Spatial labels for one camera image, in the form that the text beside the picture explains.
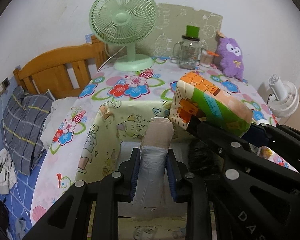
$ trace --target fan stand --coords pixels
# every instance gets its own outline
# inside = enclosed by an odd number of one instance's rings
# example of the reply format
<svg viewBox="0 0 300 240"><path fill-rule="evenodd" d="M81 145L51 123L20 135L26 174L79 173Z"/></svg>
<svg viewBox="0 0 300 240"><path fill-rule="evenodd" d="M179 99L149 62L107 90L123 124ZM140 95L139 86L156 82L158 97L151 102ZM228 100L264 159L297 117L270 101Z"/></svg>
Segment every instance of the fan stand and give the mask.
<svg viewBox="0 0 300 240"><path fill-rule="evenodd" d="M119 71L140 71L151 68L154 61L150 56L144 54L136 54L136 46L134 43L127 46L127 55L122 56L114 63L114 68Z"/></svg>

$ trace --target stuffed animal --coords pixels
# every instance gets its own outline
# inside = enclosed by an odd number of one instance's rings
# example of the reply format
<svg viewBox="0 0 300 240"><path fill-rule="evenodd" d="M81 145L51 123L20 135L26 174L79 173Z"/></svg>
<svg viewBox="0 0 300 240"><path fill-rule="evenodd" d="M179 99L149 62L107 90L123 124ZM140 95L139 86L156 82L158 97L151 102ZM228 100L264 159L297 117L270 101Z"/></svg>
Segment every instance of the stuffed animal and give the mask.
<svg viewBox="0 0 300 240"><path fill-rule="evenodd" d="M233 38L227 38L220 31L217 31L219 42L217 53L220 56L220 68L227 77L243 79L242 52L238 43Z"/></svg>

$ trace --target wooden headboard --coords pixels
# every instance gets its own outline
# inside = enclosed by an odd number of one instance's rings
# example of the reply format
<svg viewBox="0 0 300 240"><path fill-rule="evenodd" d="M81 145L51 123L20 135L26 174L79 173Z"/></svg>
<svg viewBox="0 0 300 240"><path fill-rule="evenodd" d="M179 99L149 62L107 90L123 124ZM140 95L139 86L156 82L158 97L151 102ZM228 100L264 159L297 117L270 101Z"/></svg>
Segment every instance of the wooden headboard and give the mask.
<svg viewBox="0 0 300 240"><path fill-rule="evenodd" d="M93 58L97 68L107 60L104 43L95 36L91 37L92 44L63 47L47 51L31 61L21 70L13 71L17 83L32 94L45 93L48 89L55 98L77 97L91 77L85 60ZM74 89L65 64L70 63L78 81L79 88Z"/></svg>

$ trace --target fan center cap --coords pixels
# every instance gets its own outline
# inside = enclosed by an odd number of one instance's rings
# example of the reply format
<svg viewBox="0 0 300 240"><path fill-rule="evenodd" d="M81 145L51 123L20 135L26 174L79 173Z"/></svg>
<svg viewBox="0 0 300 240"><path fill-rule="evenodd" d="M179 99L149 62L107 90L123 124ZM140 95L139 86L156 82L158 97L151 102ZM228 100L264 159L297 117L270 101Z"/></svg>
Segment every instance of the fan center cap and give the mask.
<svg viewBox="0 0 300 240"><path fill-rule="evenodd" d="M124 24L128 20L128 14L126 12L119 12L114 19L117 23Z"/></svg>

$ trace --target yellow bow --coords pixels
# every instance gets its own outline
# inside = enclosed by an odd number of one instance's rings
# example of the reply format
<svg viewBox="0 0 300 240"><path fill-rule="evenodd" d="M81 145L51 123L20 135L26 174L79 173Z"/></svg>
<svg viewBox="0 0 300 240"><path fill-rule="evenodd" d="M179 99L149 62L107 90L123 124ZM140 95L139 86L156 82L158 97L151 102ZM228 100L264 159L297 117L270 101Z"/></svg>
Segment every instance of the yellow bow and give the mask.
<svg viewBox="0 0 300 240"><path fill-rule="evenodd" d="M240 68L240 65L241 65L241 62L240 62L240 61L234 60L233 63L236 64L235 67Z"/></svg>

